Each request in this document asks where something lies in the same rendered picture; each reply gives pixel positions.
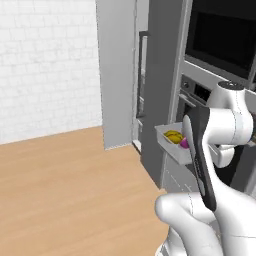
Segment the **dark grey fridge door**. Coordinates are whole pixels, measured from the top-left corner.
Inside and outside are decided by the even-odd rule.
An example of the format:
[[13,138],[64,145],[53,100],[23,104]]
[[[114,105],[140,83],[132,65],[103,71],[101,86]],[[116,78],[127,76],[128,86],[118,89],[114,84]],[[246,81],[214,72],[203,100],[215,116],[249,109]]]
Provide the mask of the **dark grey fridge door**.
[[141,163],[157,187],[161,186],[164,153],[155,127],[168,121],[186,3],[187,0],[149,1]]

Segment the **grey vegetable container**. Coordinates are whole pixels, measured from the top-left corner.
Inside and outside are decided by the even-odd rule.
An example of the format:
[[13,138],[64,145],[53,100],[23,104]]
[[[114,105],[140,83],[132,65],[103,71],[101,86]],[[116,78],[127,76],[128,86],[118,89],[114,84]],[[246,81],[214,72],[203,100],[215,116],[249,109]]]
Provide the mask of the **grey vegetable container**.
[[157,134],[157,141],[159,145],[180,165],[187,165],[192,163],[190,151],[182,148],[179,144],[172,143],[164,133],[168,130],[175,130],[182,132],[182,123],[171,123],[168,125],[159,125],[155,127]]

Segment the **pale grey cabinet column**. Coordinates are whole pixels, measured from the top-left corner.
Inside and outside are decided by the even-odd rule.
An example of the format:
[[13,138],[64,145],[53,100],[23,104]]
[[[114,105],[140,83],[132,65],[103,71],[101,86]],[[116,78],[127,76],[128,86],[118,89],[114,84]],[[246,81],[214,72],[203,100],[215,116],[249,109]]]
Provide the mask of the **pale grey cabinet column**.
[[[186,75],[192,80],[213,89],[221,80],[232,80],[244,85],[247,89],[248,82],[227,71],[221,71],[206,62],[188,57],[185,54],[190,16],[193,0],[184,0],[182,19],[179,27],[179,43],[175,59],[173,88],[171,90],[171,103],[169,107],[168,122],[173,124],[176,120],[178,108],[178,94],[180,91],[181,76]],[[247,90],[246,103],[250,111],[256,113],[256,93]],[[256,199],[256,143],[251,142],[241,153],[237,166],[238,176],[232,180],[232,185],[242,185],[244,191]],[[169,153],[165,154],[161,187],[167,192],[197,192],[196,179],[193,166],[180,165]]]

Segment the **silver built-in oven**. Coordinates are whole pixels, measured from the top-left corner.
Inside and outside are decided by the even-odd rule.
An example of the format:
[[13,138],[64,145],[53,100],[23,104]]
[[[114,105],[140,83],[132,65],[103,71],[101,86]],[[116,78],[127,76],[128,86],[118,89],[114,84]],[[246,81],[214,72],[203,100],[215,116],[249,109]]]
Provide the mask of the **silver built-in oven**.
[[[181,84],[180,84],[180,91],[179,94],[183,93],[186,95],[190,95],[191,97],[194,97],[198,99],[199,101],[203,101],[207,103],[207,100],[210,96],[211,91],[207,89],[205,86],[195,82],[191,78],[182,75],[181,76]],[[176,115],[176,121],[182,122],[183,117],[187,114],[187,112],[191,109],[188,104],[185,104],[180,99],[178,101],[178,107],[177,107],[177,115]]]

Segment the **grey fridge body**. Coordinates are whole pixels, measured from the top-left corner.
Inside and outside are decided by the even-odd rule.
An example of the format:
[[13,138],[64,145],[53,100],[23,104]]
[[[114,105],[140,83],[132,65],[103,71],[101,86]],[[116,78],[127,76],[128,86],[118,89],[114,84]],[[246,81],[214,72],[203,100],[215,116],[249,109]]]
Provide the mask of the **grey fridge body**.
[[148,28],[148,13],[149,0],[96,0],[106,150],[133,141],[139,33]]

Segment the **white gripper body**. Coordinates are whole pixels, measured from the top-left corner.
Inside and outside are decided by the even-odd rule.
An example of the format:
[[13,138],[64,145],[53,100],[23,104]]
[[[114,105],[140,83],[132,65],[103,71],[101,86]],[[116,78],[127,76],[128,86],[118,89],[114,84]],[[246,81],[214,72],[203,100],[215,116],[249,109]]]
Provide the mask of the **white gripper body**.
[[233,145],[214,145],[210,144],[209,148],[209,166],[216,166],[217,168],[227,167],[234,157],[235,148]]

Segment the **yellow lemon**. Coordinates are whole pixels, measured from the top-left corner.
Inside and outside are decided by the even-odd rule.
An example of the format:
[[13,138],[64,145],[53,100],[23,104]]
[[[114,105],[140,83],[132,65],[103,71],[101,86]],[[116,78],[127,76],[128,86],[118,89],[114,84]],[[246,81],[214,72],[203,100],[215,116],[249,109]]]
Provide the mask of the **yellow lemon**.
[[179,144],[184,138],[184,136],[180,132],[175,130],[169,130],[165,132],[164,136],[167,137],[174,144]]

